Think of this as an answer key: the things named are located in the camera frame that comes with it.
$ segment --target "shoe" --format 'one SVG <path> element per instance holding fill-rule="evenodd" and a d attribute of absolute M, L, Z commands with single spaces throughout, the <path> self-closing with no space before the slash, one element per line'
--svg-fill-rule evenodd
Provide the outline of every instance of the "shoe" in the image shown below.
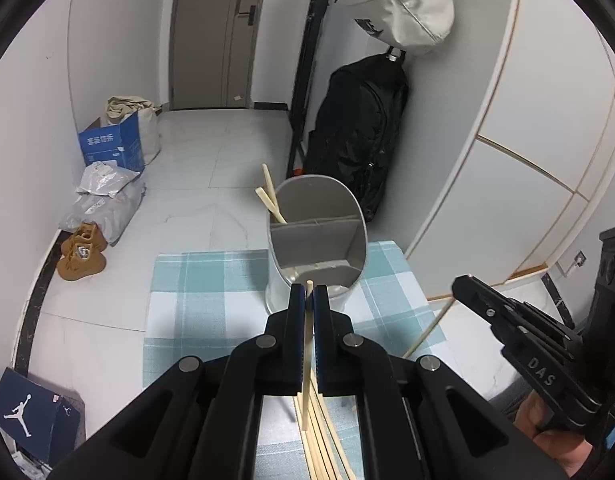
<path fill-rule="evenodd" d="M 57 263 L 59 276 L 69 282 L 97 274 L 105 269 L 105 256 L 94 244 L 75 242 L 72 250 Z"/>
<path fill-rule="evenodd" d="M 99 229 L 99 226 L 96 224 L 86 224 L 85 222 L 79 225 L 74 234 L 61 244 L 61 254 L 63 254 L 63 256 L 68 256 L 68 254 L 70 254 L 70 248 L 77 242 L 92 244 L 99 252 L 103 252 L 107 247 L 107 241 L 101 229 Z"/>

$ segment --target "bundle of chopsticks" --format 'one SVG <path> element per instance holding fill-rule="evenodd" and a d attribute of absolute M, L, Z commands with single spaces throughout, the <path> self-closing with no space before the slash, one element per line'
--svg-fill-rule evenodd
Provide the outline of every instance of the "bundle of chopsticks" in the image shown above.
<path fill-rule="evenodd" d="M 268 208 L 274 218 L 282 224 L 287 222 L 281 214 L 279 203 L 276 198 L 276 188 L 270 176 L 270 171 L 266 164 L 263 165 L 265 187 L 267 192 L 262 187 L 256 188 L 256 194 Z M 330 443 L 330 437 L 334 442 L 334 447 L 339 456 L 340 463 L 343 465 L 345 478 L 348 480 L 356 480 L 356 476 L 351 469 L 350 463 L 345 456 L 345 451 L 341 441 L 339 440 L 334 423 L 330 417 L 325 399 L 318 393 L 316 387 L 316 376 L 312 370 L 312 346 L 314 338 L 314 310 L 312 302 L 312 293 L 314 291 L 314 283 L 312 280 L 306 282 L 306 317 L 305 317 L 305 333 L 304 333 L 304 348 L 303 348 L 303 384 L 301 393 L 294 397 L 294 409 L 297 413 L 299 422 L 299 430 L 303 450 L 306 455 L 307 470 L 311 480 L 343 480 L 338 462 L 334 457 L 334 450 Z M 428 338 L 432 330 L 440 323 L 441 319 L 447 314 L 449 308 L 455 303 L 454 298 L 449 298 L 448 302 L 441 309 L 438 316 L 430 323 L 421 336 L 403 355 L 403 358 L 408 358 L 414 351 L 422 345 Z"/>

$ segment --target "jumpman logo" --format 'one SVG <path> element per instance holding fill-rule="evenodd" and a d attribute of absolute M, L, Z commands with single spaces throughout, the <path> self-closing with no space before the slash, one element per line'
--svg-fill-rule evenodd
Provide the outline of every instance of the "jumpman logo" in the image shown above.
<path fill-rule="evenodd" d="M 16 420 L 18 420 L 21 423 L 21 426 L 24 428 L 25 436 L 32 436 L 32 434 L 27 430 L 27 426 L 25 425 L 24 421 L 25 405 L 31 398 L 32 396 L 28 394 L 27 398 L 25 399 L 25 402 L 19 402 L 19 405 L 14 410 L 12 410 L 12 415 L 3 416 L 3 418 L 15 418 Z"/>

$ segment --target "black backpack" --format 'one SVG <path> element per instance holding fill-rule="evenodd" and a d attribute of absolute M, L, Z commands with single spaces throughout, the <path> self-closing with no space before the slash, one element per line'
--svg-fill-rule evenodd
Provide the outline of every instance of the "black backpack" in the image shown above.
<path fill-rule="evenodd" d="M 340 180 L 361 205 L 369 222 L 385 193 L 387 170 L 398 137 L 409 86 L 403 61 L 392 55 L 369 56 L 342 66 L 330 77 L 309 134 L 304 173 Z"/>

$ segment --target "brown door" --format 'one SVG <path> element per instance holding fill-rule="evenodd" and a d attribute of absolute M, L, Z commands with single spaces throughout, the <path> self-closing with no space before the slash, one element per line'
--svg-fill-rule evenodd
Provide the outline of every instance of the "brown door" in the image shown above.
<path fill-rule="evenodd" d="M 260 0 L 175 0 L 171 108 L 246 108 Z"/>

